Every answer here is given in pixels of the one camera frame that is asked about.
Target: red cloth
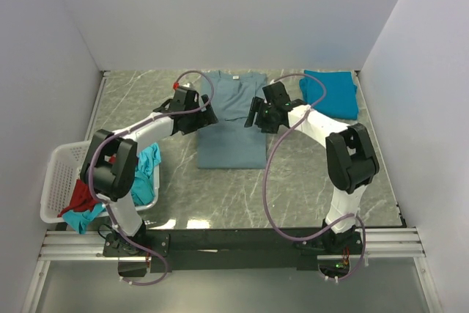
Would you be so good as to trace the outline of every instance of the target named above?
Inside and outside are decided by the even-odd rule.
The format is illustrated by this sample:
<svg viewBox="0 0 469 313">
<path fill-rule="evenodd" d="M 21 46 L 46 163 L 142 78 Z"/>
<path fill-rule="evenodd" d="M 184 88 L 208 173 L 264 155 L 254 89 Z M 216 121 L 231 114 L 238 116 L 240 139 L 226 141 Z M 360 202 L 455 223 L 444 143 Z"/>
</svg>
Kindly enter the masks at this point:
<svg viewBox="0 0 469 313">
<path fill-rule="evenodd" d="M 85 210 L 93 210 L 95 205 L 99 203 L 96 202 L 91 193 L 89 192 L 88 185 L 86 185 L 80 179 L 76 180 L 75 188 L 73 189 L 72 198 L 70 199 L 70 204 L 68 207 L 64 208 L 62 212 L 57 216 L 60 218 L 69 210 L 75 212 L 84 212 Z"/>
</svg>

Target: white wall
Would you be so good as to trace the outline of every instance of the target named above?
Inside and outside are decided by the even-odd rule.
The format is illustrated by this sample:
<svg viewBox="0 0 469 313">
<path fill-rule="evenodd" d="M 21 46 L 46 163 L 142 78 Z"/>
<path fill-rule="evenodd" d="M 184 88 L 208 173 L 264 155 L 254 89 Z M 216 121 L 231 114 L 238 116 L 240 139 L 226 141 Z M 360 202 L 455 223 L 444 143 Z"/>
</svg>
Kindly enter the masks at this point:
<svg viewBox="0 0 469 313">
<path fill-rule="evenodd" d="M 0 312 L 19 312 L 51 151 L 83 139 L 99 72 L 62 0 L 0 0 Z"/>
<path fill-rule="evenodd" d="M 361 72 L 445 312 L 469 312 L 469 0 L 399 0 Z"/>
<path fill-rule="evenodd" d="M 100 69 L 360 69 L 397 0 L 64 0 Z"/>
</svg>

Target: gray floor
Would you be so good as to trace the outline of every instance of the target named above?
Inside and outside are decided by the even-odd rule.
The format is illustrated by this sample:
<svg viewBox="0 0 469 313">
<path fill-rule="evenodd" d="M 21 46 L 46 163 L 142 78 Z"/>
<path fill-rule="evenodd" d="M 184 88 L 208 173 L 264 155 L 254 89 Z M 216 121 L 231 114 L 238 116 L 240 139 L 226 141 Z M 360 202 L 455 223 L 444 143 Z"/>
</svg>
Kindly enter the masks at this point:
<svg viewBox="0 0 469 313">
<path fill-rule="evenodd" d="M 316 272 L 260 269 L 177 271 L 154 286 L 129 287 L 118 280 L 115 262 L 52 262 L 37 312 L 426 313 L 429 308 L 414 261 L 396 258 L 371 259 L 369 267 L 339 285 Z"/>
<path fill-rule="evenodd" d="M 115 130 L 145 118 L 171 96 L 172 83 L 184 70 L 114 71 L 106 73 L 93 130 Z M 232 74 L 246 70 L 226 70 Z M 258 70 L 268 79 L 302 70 Z M 199 87 L 199 77 L 189 81 Z M 301 97 L 298 79 L 285 81 L 292 98 Z M 361 89 L 360 114 L 372 135 L 381 171 L 363 195 L 361 216 L 367 226 L 400 226 L 399 209 L 377 148 Z M 279 135 L 268 137 L 271 147 Z M 161 148 L 160 198 L 142 213 L 149 228 L 166 224 L 184 229 L 267 227 L 262 209 L 262 170 L 202 170 L 196 167 L 197 134 L 177 134 L 158 142 Z M 320 226 L 332 197 L 325 150 L 312 139 L 294 132 L 278 150 L 269 179 L 268 197 L 277 224 L 283 227 Z"/>
</svg>

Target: white plastic basket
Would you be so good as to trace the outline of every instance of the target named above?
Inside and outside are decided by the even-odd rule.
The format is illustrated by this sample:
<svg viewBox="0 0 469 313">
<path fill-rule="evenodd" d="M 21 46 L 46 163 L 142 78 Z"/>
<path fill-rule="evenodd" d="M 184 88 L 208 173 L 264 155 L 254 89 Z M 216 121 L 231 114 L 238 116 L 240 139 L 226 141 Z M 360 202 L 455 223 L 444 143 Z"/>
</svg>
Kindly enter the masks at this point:
<svg viewBox="0 0 469 313">
<path fill-rule="evenodd" d="M 88 152 L 89 143 L 90 141 L 63 144 L 52 152 L 41 196 L 40 215 L 44 222 L 52 224 L 64 221 L 62 217 L 58 218 L 57 216 L 70 203 L 76 180 L 80 177 L 81 166 Z M 160 166 L 157 165 L 153 169 L 155 198 L 148 205 L 136 207 L 137 211 L 149 209 L 156 204 L 159 187 Z M 104 211 L 98 216 L 108 216 L 108 212 Z"/>
</svg>

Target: clothes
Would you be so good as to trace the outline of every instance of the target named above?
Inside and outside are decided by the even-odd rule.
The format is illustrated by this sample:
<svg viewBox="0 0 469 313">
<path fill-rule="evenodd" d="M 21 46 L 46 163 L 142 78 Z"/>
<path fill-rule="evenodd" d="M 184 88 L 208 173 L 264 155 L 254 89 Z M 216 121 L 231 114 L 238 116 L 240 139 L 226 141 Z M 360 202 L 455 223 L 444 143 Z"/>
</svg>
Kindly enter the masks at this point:
<svg viewBox="0 0 469 313">
<path fill-rule="evenodd" d="M 96 202 L 93 199 L 91 193 L 89 192 L 88 185 L 78 179 L 76 180 L 75 187 L 72 193 L 72 198 L 70 199 L 68 207 L 64 208 L 57 217 L 60 218 L 64 215 L 64 213 L 68 212 L 69 210 L 74 210 L 76 212 L 93 210 L 97 203 L 99 202 Z"/>
<path fill-rule="evenodd" d="M 262 73 L 230 75 L 207 73 L 213 81 L 212 107 L 218 123 L 198 131 L 197 165 L 201 169 L 263 169 L 267 163 L 267 137 L 258 128 L 244 128 L 254 96 L 264 97 Z M 202 79 L 202 94 L 210 85 Z"/>
<path fill-rule="evenodd" d="M 69 224 L 78 234 L 83 235 L 86 233 L 88 224 L 91 223 L 100 213 L 104 210 L 103 203 L 98 203 L 94 206 L 93 210 L 85 210 L 84 212 L 75 212 L 69 210 L 62 218 Z"/>
<path fill-rule="evenodd" d="M 161 154 L 158 144 L 154 143 L 140 152 L 135 180 L 130 190 L 134 205 L 148 205 L 155 198 L 153 169 L 159 163 L 161 163 Z"/>
<path fill-rule="evenodd" d="M 160 148 L 154 143 L 142 150 L 139 154 L 139 162 L 135 169 L 135 179 L 130 189 L 135 206 L 148 205 L 155 198 L 153 189 L 153 169 L 161 162 Z M 104 211 L 102 203 L 96 202 L 89 192 L 88 185 L 77 180 L 70 206 L 63 209 L 58 215 L 69 224 L 78 234 L 85 234 L 88 224 Z"/>
<path fill-rule="evenodd" d="M 327 95 L 314 109 L 329 117 L 357 120 L 357 86 L 353 83 L 351 72 L 318 73 L 305 70 L 305 73 L 320 80 L 327 89 Z M 300 79 L 303 100 L 314 103 L 322 96 L 321 86 L 311 78 Z"/>
</svg>

